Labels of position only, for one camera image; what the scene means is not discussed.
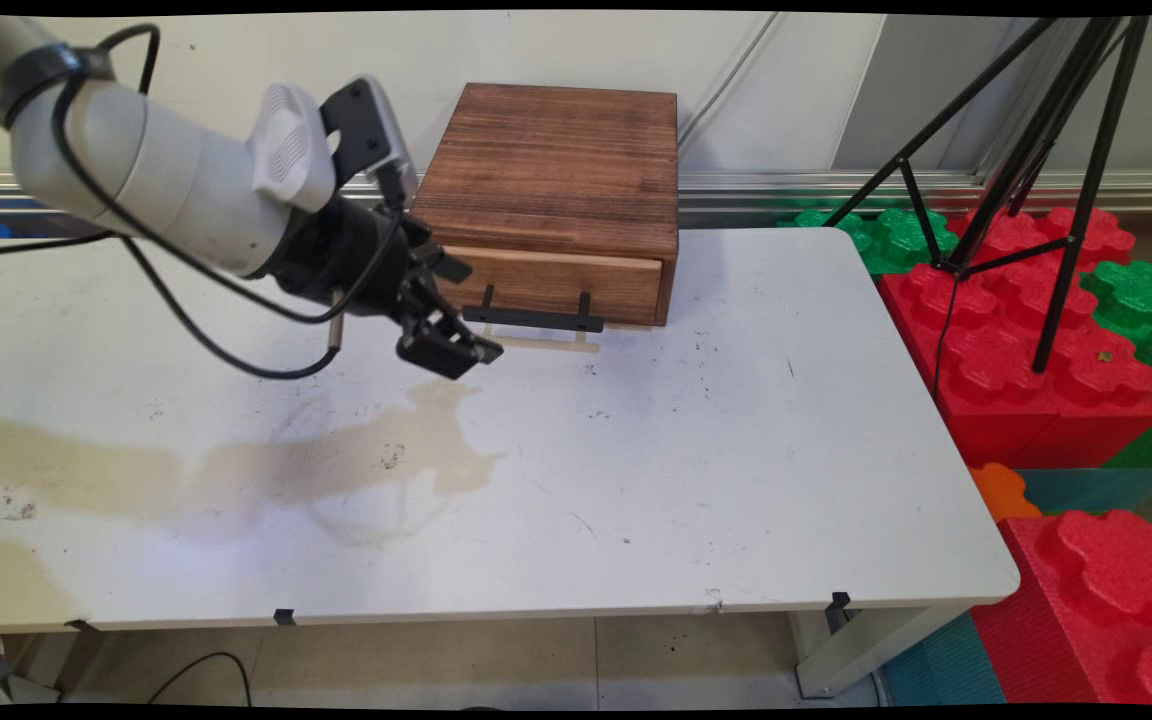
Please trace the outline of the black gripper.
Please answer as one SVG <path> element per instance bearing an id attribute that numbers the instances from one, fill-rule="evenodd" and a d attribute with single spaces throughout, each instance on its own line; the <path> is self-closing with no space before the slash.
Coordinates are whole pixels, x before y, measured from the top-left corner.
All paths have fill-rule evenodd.
<path id="1" fill-rule="evenodd" d="M 456 381 L 477 364 L 494 363 L 503 347 L 476 336 L 461 311 L 439 291 L 435 282 L 461 285 L 473 270 L 444 247 L 425 245 L 431 236 L 429 223 L 407 211 L 394 214 L 365 209 L 355 200 L 333 199 L 285 234 L 271 260 L 271 276 L 280 290 L 324 306 L 338 304 L 334 293 L 348 296 L 365 276 L 343 313 L 399 320 L 399 359 Z M 414 297 L 425 314 L 401 318 L 401 287 L 415 263 L 419 270 L 414 275 Z"/>

